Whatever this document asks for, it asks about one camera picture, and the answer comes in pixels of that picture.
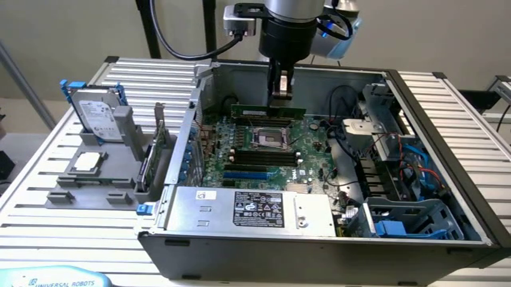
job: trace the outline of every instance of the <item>metal pole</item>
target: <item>metal pole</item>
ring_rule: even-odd
[[[149,0],[135,0],[137,8],[141,12],[141,18],[143,20],[145,34],[147,46],[150,48],[150,55],[154,59],[162,59],[161,44],[158,43],[157,31],[153,26],[151,20],[151,11],[150,11],[150,1]]]
[[[202,12],[205,16],[206,52],[217,50],[217,0],[202,0]]]
[[[42,120],[45,121],[47,127],[50,130],[55,128],[57,122],[55,119],[50,113],[50,110],[45,103],[42,102],[38,94],[35,93],[30,83],[27,82],[22,71],[19,70],[15,61],[13,60],[10,53],[6,50],[6,47],[0,40],[0,61],[7,69],[7,72],[10,73],[13,79],[17,82],[17,85],[22,92],[26,94],[27,100],[30,100],[33,107],[35,111],[38,112],[39,116],[42,117]]]

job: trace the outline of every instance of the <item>blue latch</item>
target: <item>blue latch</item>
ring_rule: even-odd
[[[129,101],[127,101],[127,93],[125,92],[125,86],[121,84],[121,82],[117,83],[115,85],[115,89],[118,90],[119,92],[119,99],[121,99],[121,103],[127,106],[129,105]]]
[[[86,82],[71,82],[71,84],[67,86],[69,88],[86,88],[87,83]]]
[[[379,237],[390,238],[409,238],[409,239],[446,239],[447,230],[441,229],[431,234],[407,233],[405,225],[401,221],[382,220],[375,224],[377,235]]]
[[[153,205],[139,204],[137,208],[137,215],[153,215]]]

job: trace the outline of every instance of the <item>metal case panel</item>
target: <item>metal case panel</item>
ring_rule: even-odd
[[[326,240],[139,235],[165,277],[193,280],[427,286],[493,252]]]

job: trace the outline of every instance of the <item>blue tab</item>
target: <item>blue tab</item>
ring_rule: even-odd
[[[86,88],[87,83],[86,82],[71,82],[69,85],[69,88]]]
[[[401,221],[382,220],[375,224],[377,234],[382,237],[406,237],[407,232]]]
[[[153,215],[153,205],[139,204],[137,208],[137,215]]]

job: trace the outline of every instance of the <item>sticker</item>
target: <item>sticker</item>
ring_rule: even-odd
[[[113,109],[105,102],[79,101],[83,115],[93,132],[106,141],[122,140],[119,127],[114,119]]]
[[[195,195],[197,200],[215,200],[217,199],[217,190],[198,190]]]
[[[263,115],[263,116],[266,116],[266,111],[243,111],[243,115]]]
[[[282,193],[250,193],[234,195],[233,223],[245,227],[285,227]]]

